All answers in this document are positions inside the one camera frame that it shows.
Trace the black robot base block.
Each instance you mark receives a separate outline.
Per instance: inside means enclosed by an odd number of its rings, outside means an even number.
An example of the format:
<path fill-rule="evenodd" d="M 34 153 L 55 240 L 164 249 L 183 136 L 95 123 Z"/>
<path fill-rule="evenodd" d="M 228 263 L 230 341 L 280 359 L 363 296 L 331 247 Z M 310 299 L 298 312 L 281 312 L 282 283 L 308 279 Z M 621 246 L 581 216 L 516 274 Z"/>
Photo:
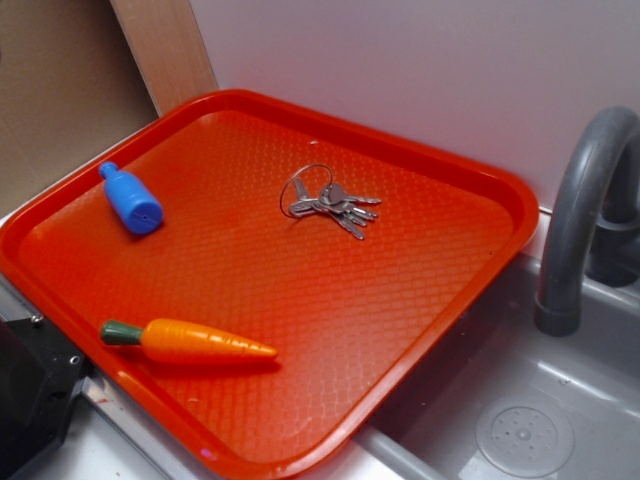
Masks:
<path fill-rule="evenodd" d="M 1 322 L 1 477 L 20 479 L 65 442 L 86 356 L 48 319 Z"/>

